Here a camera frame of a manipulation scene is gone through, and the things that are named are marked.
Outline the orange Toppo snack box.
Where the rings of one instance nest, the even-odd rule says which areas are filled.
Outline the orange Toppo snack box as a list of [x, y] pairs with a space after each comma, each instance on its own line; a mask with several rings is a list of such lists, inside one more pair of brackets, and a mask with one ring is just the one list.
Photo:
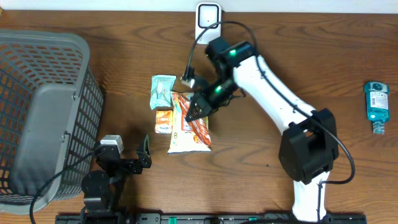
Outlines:
[[178, 96], [178, 102], [180, 104], [181, 110], [182, 110], [182, 119], [183, 121], [186, 121], [187, 124], [189, 125], [191, 131], [193, 131], [196, 135], [196, 137], [204, 144], [207, 146], [211, 146], [211, 138], [208, 130], [208, 118], [198, 118], [193, 121], [187, 121], [187, 113], [188, 109], [190, 107], [190, 101], [186, 96], [184, 96], [181, 93], [177, 94]]

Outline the small orange candy box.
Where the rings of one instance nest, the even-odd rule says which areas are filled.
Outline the small orange candy box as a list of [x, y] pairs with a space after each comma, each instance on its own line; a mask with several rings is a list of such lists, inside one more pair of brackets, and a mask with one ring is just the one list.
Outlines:
[[171, 134], [172, 133], [172, 118], [173, 111], [156, 111], [155, 115], [155, 132], [158, 134]]

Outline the teal snack packet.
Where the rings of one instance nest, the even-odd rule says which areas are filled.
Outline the teal snack packet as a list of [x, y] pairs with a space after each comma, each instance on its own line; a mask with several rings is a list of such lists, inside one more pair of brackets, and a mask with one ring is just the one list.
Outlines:
[[176, 80], [175, 75], [154, 75], [150, 91], [150, 108], [171, 107], [172, 88]]

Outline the blue mouthwash bottle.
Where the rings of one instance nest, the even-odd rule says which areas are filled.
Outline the blue mouthwash bottle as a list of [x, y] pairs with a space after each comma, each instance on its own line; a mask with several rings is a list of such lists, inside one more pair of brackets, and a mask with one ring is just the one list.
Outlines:
[[372, 122], [374, 134], [384, 134], [385, 124], [390, 120], [389, 87], [381, 82], [367, 82], [364, 85], [366, 95], [366, 115]]

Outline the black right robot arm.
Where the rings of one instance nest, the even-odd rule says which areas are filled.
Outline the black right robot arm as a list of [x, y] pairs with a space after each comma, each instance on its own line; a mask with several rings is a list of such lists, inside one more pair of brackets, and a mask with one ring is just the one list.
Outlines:
[[218, 76], [214, 83], [186, 68], [182, 83], [199, 89], [192, 97], [186, 116], [196, 121], [226, 106], [241, 88], [269, 115], [282, 136], [279, 160], [294, 181], [294, 217], [303, 222], [318, 222], [326, 216], [325, 181], [338, 158], [333, 139], [336, 123], [328, 109], [317, 111], [292, 93], [272, 72], [264, 58], [248, 41], [234, 46], [222, 37], [205, 49]]

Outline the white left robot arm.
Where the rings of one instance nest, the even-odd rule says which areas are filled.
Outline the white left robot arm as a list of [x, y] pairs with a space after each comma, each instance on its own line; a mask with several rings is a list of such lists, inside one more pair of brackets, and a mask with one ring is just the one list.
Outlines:
[[128, 177], [141, 174], [152, 165], [149, 137], [146, 135], [136, 150], [137, 158], [123, 159], [120, 135], [106, 135], [94, 150], [101, 167], [86, 174], [81, 182], [85, 207], [80, 213], [82, 223], [131, 223], [132, 217], [119, 208], [119, 199]]

